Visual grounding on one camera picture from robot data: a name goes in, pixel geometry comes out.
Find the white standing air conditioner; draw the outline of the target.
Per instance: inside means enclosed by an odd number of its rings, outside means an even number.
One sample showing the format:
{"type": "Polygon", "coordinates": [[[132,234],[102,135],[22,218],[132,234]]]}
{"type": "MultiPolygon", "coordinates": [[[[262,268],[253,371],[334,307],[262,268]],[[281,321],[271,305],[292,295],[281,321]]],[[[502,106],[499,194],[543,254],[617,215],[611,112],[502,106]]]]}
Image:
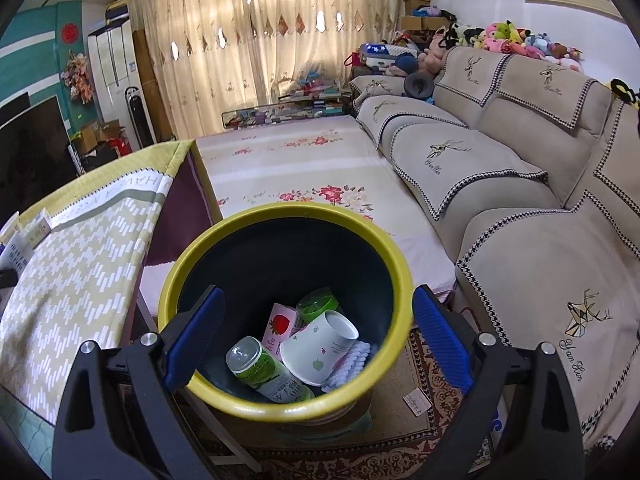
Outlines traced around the white standing air conditioner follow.
{"type": "Polygon", "coordinates": [[[138,88],[140,81],[126,4],[105,11],[105,24],[90,32],[87,44],[101,122],[117,120],[129,145],[137,151],[140,141],[131,121],[126,90],[138,88]]]}

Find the yellow rimmed black trash bin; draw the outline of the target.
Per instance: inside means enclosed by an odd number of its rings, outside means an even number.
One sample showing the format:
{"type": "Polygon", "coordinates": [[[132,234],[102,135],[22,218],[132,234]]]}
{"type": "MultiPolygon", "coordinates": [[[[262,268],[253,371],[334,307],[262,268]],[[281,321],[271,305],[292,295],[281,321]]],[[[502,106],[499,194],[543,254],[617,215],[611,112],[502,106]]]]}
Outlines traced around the yellow rimmed black trash bin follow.
{"type": "Polygon", "coordinates": [[[405,257],[381,228],[341,207],[270,204],[212,226],[170,269],[158,325],[190,310],[210,285],[222,291],[224,305],[188,389],[212,408],[252,422],[302,424],[350,408],[392,369],[412,323],[405,257]],[[235,378],[224,355],[242,337],[265,331],[274,304],[293,307],[322,287],[334,293],[372,354],[343,387],[302,403],[274,404],[235,378]]]}

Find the pile of plush toys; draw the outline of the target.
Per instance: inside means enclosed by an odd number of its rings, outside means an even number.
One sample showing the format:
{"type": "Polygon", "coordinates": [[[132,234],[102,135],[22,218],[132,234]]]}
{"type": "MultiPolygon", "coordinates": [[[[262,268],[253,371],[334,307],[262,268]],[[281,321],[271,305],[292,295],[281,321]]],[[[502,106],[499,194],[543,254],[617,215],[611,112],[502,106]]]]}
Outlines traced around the pile of plush toys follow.
{"type": "Polygon", "coordinates": [[[382,73],[353,76],[349,83],[352,104],[359,106],[369,96],[410,96],[432,104],[435,79],[445,69],[446,55],[456,47],[506,55],[521,55],[580,73],[582,51],[555,42],[544,32],[534,34],[511,21],[485,28],[457,23],[453,16],[446,26],[431,33],[431,43],[422,51],[410,49],[396,55],[382,73]]]}

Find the floral pink floor mattress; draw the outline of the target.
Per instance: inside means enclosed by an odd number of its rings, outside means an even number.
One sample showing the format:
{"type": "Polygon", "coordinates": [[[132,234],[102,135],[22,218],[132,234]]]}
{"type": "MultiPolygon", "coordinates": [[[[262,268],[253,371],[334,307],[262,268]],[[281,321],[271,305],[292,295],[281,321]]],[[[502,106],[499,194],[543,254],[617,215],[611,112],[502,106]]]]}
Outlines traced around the floral pink floor mattress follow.
{"type": "Polygon", "coordinates": [[[434,228],[354,118],[235,130],[196,144],[224,217],[277,202],[340,206],[393,237],[416,284],[440,300],[454,291],[454,264],[434,228]]]}

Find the pale green printed carton box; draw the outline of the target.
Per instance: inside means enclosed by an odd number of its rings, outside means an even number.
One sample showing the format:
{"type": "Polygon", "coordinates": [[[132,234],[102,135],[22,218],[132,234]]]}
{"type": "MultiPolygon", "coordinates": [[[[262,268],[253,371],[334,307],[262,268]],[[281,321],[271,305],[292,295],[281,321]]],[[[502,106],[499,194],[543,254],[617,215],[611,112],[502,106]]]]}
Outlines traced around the pale green printed carton box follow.
{"type": "Polygon", "coordinates": [[[35,249],[52,231],[52,220],[46,208],[42,208],[27,226],[24,237],[32,249],[35,249]]]}

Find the black flat television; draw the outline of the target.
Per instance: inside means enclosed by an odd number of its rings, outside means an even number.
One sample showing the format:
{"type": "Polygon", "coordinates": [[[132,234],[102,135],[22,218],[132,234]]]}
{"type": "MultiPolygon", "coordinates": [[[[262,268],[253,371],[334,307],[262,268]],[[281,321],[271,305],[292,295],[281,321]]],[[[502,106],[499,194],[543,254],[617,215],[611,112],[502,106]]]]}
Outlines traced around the black flat television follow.
{"type": "Polygon", "coordinates": [[[72,147],[57,96],[1,127],[1,224],[80,175],[72,147]]]}

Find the black tower fan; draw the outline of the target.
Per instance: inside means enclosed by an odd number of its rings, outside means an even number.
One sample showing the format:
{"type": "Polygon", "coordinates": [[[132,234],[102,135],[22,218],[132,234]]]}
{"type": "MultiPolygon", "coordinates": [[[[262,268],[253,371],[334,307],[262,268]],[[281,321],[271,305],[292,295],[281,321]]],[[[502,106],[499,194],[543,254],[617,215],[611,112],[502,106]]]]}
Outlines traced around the black tower fan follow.
{"type": "Polygon", "coordinates": [[[154,133],[146,117],[144,103],[138,87],[130,86],[125,90],[125,99],[140,148],[148,148],[155,143],[154,133]]]}

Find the cream patterned curtains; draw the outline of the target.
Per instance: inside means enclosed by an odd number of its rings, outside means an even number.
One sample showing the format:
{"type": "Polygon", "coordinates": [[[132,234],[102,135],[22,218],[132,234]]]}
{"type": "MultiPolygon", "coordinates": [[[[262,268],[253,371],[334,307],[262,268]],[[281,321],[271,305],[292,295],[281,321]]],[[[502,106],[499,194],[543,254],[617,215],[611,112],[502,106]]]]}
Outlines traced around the cream patterned curtains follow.
{"type": "Polygon", "coordinates": [[[400,0],[127,0],[172,133],[222,129],[227,110],[275,101],[313,70],[344,82],[365,42],[393,36],[400,0]]]}

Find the black yellow plush toy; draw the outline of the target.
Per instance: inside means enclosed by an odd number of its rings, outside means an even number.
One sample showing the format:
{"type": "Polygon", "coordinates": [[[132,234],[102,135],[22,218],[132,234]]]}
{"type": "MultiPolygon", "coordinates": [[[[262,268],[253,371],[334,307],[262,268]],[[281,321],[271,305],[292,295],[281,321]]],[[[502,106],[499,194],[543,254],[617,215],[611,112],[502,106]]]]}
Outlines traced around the black yellow plush toy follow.
{"type": "Polygon", "coordinates": [[[608,83],[612,95],[614,96],[614,117],[619,120],[626,108],[633,108],[639,111],[639,92],[632,90],[625,81],[613,78],[608,83]]]}

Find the artificial flower bouquet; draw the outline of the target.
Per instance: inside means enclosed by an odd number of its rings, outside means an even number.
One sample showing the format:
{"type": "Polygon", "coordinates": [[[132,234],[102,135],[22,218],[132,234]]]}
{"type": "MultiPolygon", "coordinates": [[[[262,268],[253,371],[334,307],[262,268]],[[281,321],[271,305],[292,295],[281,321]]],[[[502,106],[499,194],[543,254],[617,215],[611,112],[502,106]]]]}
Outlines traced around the artificial flower bouquet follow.
{"type": "Polygon", "coordinates": [[[94,92],[91,85],[87,58],[83,53],[68,51],[67,64],[61,73],[64,86],[70,92],[72,101],[87,105],[93,101],[94,92]]]}

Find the white green drink bottle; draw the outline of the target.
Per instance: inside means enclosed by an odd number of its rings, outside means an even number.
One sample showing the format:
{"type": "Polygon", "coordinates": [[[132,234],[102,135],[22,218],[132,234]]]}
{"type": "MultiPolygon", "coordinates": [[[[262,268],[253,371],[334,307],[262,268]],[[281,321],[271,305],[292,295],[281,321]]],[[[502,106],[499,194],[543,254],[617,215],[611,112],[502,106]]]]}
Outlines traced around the white green drink bottle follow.
{"type": "Polygon", "coordinates": [[[242,338],[227,352],[226,364],[240,382],[271,402],[289,404],[314,398],[314,393],[252,336],[242,338]]]}

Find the red patterned rug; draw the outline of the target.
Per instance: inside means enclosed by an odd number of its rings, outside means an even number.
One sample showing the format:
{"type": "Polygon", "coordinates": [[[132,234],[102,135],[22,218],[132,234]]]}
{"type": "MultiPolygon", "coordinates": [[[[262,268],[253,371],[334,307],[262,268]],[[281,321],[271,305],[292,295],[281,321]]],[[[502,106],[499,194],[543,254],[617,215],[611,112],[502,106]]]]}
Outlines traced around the red patterned rug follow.
{"type": "Polygon", "coordinates": [[[270,478],[405,479],[434,451],[461,401],[415,327],[394,367],[357,403],[371,404],[366,432],[329,444],[252,448],[240,441],[249,420],[216,415],[270,478]]]}

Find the white cup peach print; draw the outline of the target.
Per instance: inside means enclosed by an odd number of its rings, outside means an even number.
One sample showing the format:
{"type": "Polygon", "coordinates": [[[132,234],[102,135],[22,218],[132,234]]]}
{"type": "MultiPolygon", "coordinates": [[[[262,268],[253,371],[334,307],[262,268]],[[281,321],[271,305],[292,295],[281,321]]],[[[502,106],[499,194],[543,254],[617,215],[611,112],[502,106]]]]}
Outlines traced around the white cup peach print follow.
{"type": "Polygon", "coordinates": [[[280,358],[297,379],[320,387],[358,338],[357,327],[346,316],[326,311],[282,341],[280,358]]]}

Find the stacked cardboard boxes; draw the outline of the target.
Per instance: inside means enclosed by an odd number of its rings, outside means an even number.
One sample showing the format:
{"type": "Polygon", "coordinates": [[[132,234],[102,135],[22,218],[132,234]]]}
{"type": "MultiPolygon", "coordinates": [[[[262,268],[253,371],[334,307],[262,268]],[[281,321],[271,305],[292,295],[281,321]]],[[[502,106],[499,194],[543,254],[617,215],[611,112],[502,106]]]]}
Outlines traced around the stacked cardboard boxes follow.
{"type": "Polygon", "coordinates": [[[406,32],[436,32],[450,25],[446,13],[432,0],[402,0],[402,4],[404,14],[399,19],[399,28],[406,32]]]}

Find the low shelf of books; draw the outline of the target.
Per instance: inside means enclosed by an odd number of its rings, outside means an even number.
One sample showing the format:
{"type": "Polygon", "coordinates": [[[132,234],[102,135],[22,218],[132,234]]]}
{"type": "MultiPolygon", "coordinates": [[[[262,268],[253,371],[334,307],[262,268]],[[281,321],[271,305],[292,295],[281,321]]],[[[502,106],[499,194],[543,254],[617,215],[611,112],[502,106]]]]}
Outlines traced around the low shelf of books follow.
{"type": "Polygon", "coordinates": [[[322,117],[341,116],[350,92],[337,80],[311,72],[278,96],[271,104],[228,110],[221,114],[226,130],[282,124],[322,117]]]}

